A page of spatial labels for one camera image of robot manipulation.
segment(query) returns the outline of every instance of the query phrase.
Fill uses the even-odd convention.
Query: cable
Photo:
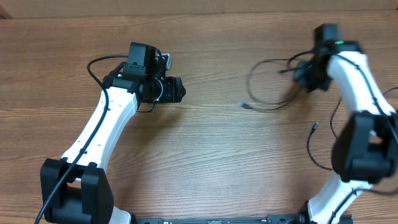
[[[94,80],[100,85],[100,87],[103,89],[104,91],[104,95],[105,95],[105,107],[104,107],[104,111],[98,121],[98,124],[95,126],[92,134],[89,136],[89,138],[87,139],[87,142],[85,143],[85,145],[80,149],[79,154],[76,156],[76,158],[73,160],[73,162],[70,164],[69,168],[67,169],[67,171],[62,175],[61,179],[57,182],[57,184],[55,185],[54,189],[51,191],[49,197],[47,197],[47,200],[43,203],[43,207],[40,210],[39,214],[36,217],[35,220],[35,224],[39,224],[45,209],[48,207],[49,203],[51,202],[51,199],[54,197],[55,193],[59,190],[59,188],[66,182],[67,178],[69,177],[70,172],[72,171],[72,169],[74,168],[74,166],[77,164],[77,162],[79,161],[79,159],[82,157],[82,155],[84,155],[84,153],[86,152],[86,149],[88,147],[88,145],[90,144],[91,140],[93,140],[95,134],[97,133],[97,131],[99,130],[103,120],[105,119],[105,115],[106,112],[108,111],[108,106],[109,106],[109,96],[108,96],[108,92],[106,91],[106,88],[103,86],[103,84],[101,83],[101,81],[94,75],[94,73],[91,71],[91,64],[100,61],[100,60],[105,60],[105,59],[109,59],[109,58],[120,58],[120,57],[127,57],[127,55],[110,55],[110,56],[105,56],[105,57],[100,57],[97,59],[94,59],[92,61],[90,61],[87,65],[87,71],[88,73],[91,75],[91,77],[94,78]]]
[[[284,103],[283,105],[277,106],[277,107],[275,107],[275,108],[269,108],[269,109],[267,109],[267,108],[255,108],[255,107],[249,105],[248,103],[245,103],[245,102],[242,102],[242,101],[239,102],[239,105],[242,106],[242,107],[245,108],[245,109],[250,109],[250,110],[257,111],[257,112],[265,112],[265,113],[266,113],[266,112],[270,112],[270,111],[279,110],[279,109],[285,108],[286,106],[289,105],[290,102],[294,101],[294,100],[299,96],[299,94],[300,94],[300,92],[301,92],[302,89],[303,89],[303,88],[300,87],[300,88],[294,93],[294,95],[293,95],[291,98],[289,98],[288,100],[285,100],[285,103]]]
[[[337,134],[336,134],[336,132],[335,132],[335,128],[333,127],[333,118],[335,118],[335,114],[336,114],[336,112],[337,112],[337,110],[338,110],[338,108],[339,108],[339,106],[340,106],[340,104],[341,104],[341,100],[342,100],[342,98],[340,98],[340,99],[338,100],[337,106],[336,106],[335,110],[333,111],[333,113],[331,114],[331,117],[330,117],[330,129],[331,129],[331,131],[333,132],[333,134],[335,135],[335,138],[336,138],[336,139],[338,139],[338,136],[337,136]]]
[[[383,93],[383,96],[385,96],[387,93],[391,92],[392,90],[396,90],[396,89],[398,89],[398,87],[393,87],[393,88],[391,88],[391,89],[385,91],[385,92]]]
[[[159,49],[155,49],[155,51],[159,55],[158,56],[159,60],[163,60],[164,58],[163,58],[162,52]]]
[[[251,80],[251,78],[252,78],[252,76],[253,76],[253,74],[254,74],[254,71],[256,70],[256,68],[257,68],[258,66],[260,66],[260,65],[263,64],[263,63],[271,63],[271,62],[272,62],[272,63],[275,63],[275,62],[280,62],[280,61],[287,61],[287,64],[286,64],[287,69],[285,69],[285,70],[280,70],[279,73],[285,73],[285,72],[289,72],[289,71],[296,71],[296,70],[298,70],[298,69],[300,69],[300,68],[297,68],[297,67],[293,68],[293,67],[290,66],[290,63],[291,63],[293,60],[296,60],[297,57],[299,57],[299,56],[306,55],[306,54],[312,54],[312,53],[313,53],[313,51],[312,51],[312,50],[309,50],[309,51],[305,51],[305,52],[298,53],[298,54],[294,55],[294,56],[291,57],[291,58],[265,59],[265,60],[262,60],[262,61],[256,63],[256,64],[251,68],[251,70],[250,70],[250,72],[249,72],[249,75],[248,75],[248,77],[247,77],[247,79],[246,79],[246,88],[247,88],[247,90],[248,90],[248,94],[249,94],[250,98],[251,98],[253,101],[257,102],[257,103],[262,103],[263,105],[278,105],[278,106],[276,106],[275,108],[255,108],[255,107],[253,107],[253,106],[251,106],[251,105],[249,105],[248,103],[245,103],[245,102],[239,102],[239,105],[242,106],[242,107],[245,108],[245,109],[250,109],[250,110],[254,110],[254,111],[258,111],[258,112],[270,112],[270,111],[279,110],[279,109],[282,109],[282,108],[285,108],[286,106],[288,106],[290,102],[294,101],[294,100],[296,99],[296,97],[298,97],[299,93],[300,93],[301,90],[302,90],[302,86],[301,86],[300,89],[299,89],[297,92],[295,92],[290,98],[288,98],[288,99],[286,99],[286,100],[279,101],[279,102],[277,102],[277,103],[268,103],[268,102],[266,102],[266,101],[264,101],[264,100],[260,100],[259,98],[255,97],[254,94],[253,94],[253,92],[251,91],[251,88],[250,88],[250,80]]]
[[[139,111],[139,110],[137,110],[137,112],[139,112],[139,113],[151,113],[151,112],[154,112],[155,108],[156,108],[156,102],[154,102],[154,106],[149,111]]]
[[[332,168],[328,168],[328,167],[324,167],[323,165],[319,164],[312,156],[311,154],[311,150],[310,150],[310,141],[311,141],[311,137],[312,134],[315,132],[315,130],[318,128],[319,123],[315,122],[315,124],[313,124],[310,135],[308,136],[308,140],[307,140],[307,151],[308,151],[308,155],[310,156],[310,159],[312,160],[312,162],[317,165],[318,167],[321,167],[324,170],[328,170],[328,171],[332,171]]]

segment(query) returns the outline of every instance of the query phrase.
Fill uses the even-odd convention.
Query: table surface
[[[167,75],[181,77],[181,103],[158,105],[126,125],[108,180],[115,205],[138,217],[263,217],[294,213],[330,173],[335,141],[329,118],[338,88],[302,93],[285,110],[258,113],[245,81],[265,58],[286,58],[313,45],[312,30],[337,22],[358,40],[381,88],[398,86],[397,11],[300,12],[187,16],[93,17],[0,21],[0,223],[33,223],[42,206],[39,170],[58,159],[84,128],[100,96],[86,71],[97,57],[126,54],[142,42],[174,57]],[[93,66],[102,78],[120,60]],[[276,101],[292,88],[280,65],[261,66],[252,89]],[[398,94],[388,101],[398,107]],[[336,115],[340,130],[348,115]],[[378,189],[395,188],[386,179]],[[397,223],[397,197],[364,194],[349,208],[357,223]]]

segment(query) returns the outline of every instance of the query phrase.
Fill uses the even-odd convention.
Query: wood grain surface
[[[42,206],[39,170],[78,137],[100,96],[86,71],[97,57],[126,54],[132,41],[170,52],[167,75],[187,95],[128,122],[109,163],[119,208],[138,217],[263,217],[296,212],[329,176],[312,164],[305,144],[312,124],[316,159],[330,166],[329,117],[339,98],[302,93],[287,109],[258,113],[245,80],[264,58],[286,58],[313,45],[312,30],[339,23],[358,40],[381,88],[398,86],[397,11],[93,17],[0,21],[0,223],[33,223]],[[102,78],[120,60],[99,62]],[[281,99],[294,86],[278,64],[261,66],[252,89]],[[398,108],[398,93],[388,101]],[[342,107],[336,130],[347,119]],[[378,189],[391,190],[397,179]],[[356,223],[397,223],[398,197],[364,194],[349,208]]]
[[[12,18],[394,10],[398,0],[0,0]]]

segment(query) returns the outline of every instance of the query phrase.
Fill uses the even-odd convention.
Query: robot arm
[[[87,153],[82,155],[77,163],[77,165],[88,166],[93,162],[97,164],[98,168],[104,169],[105,173],[120,134],[130,118],[135,115],[138,107],[135,93],[128,93],[126,89],[116,87],[110,87],[107,91],[109,95],[108,112],[101,127],[87,147]],[[87,142],[102,115],[104,103],[105,96],[102,91],[98,105],[83,132],[71,148],[62,155],[62,158],[66,159],[68,163],[72,163],[84,143]]]
[[[184,97],[181,78],[165,76],[171,61],[170,54],[161,54],[152,46],[132,42],[127,62],[120,63],[104,77],[103,86],[109,96],[108,111],[85,153],[76,166],[71,165],[103,114],[106,103],[104,91],[92,117],[72,147],[60,160],[47,159],[40,170],[43,203],[67,169],[72,170],[67,182],[81,182],[80,189],[63,183],[55,191],[48,207],[44,208],[46,221],[59,224],[136,222],[134,215],[114,206],[106,170],[122,130],[141,103],[179,103]]]
[[[397,165],[397,144],[382,122],[382,115],[374,103],[371,91],[394,127],[397,127],[396,112],[380,92],[370,72],[367,56],[357,43],[348,42],[345,45],[338,38],[337,26],[322,25],[315,30],[316,44],[327,41],[331,43],[326,50],[335,51],[336,55],[323,54],[325,48],[315,47],[318,52],[315,52],[310,63],[317,64],[313,64],[314,70],[307,73],[308,89],[312,90],[314,85],[328,86],[328,82],[334,80],[351,118],[333,146],[331,177],[307,205],[310,221],[317,224],[339,223],[343,212],[362,193],[355,191],[352,194],[353,191],[371,189],[383,177],[390,177]],[[353,63],[359,66],[364,75]],[[377,135],[383,142],[369,143],[370,135]],[[337,209],[346,198],[346,202]]]

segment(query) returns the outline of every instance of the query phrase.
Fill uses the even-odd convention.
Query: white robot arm
[[[91,73],[91,63],[113,57],[126,56],[98,58],[89,63],[88,71]],[[59,224],[136,222],[133,214],[114,206],[106,170],[124,127],[141,103],[179,103],[184,97],[181,79],[165,76],[171,61],[170,54],[161,54],[149,45],[131,43],[127,62],[104,77],[98,105],[78,139],[59,161],[44,162],[40,171],[44,206],[36,223],[43,213],[46,221]],[[65,177],[67,182],[80,181],[81,188],[62,182]]]
[[[368,66],[367,56],[361,52],[340,52],[339,55],[361,67],[372,86],[372,91],[377,97],[383,112],[387,115],[396,113],[392,106],[387,103],[380,89],[377,87]],[[327,74],[337,82],[345,106],[350,114],[361,111],[368,111],[375,115],[380,114],[373,102],[364,77],[352,64],[349,64],[336,55],[331,56],[327,67]],[[331,214],[353,189],[371,189],[372,186],[373,185],[369,184],[367,181],[360,180],[343,182],[340,175],[332,171],[331,177],[325,183],[319,194],[308,202],[308,213],[311,221],[317,224],[328,223]],[[356,195],[352,195],[343,207],[339,209],[333,219],[334,224],[339,222],[340,216],[361,193],[362,191],[359,191]]]

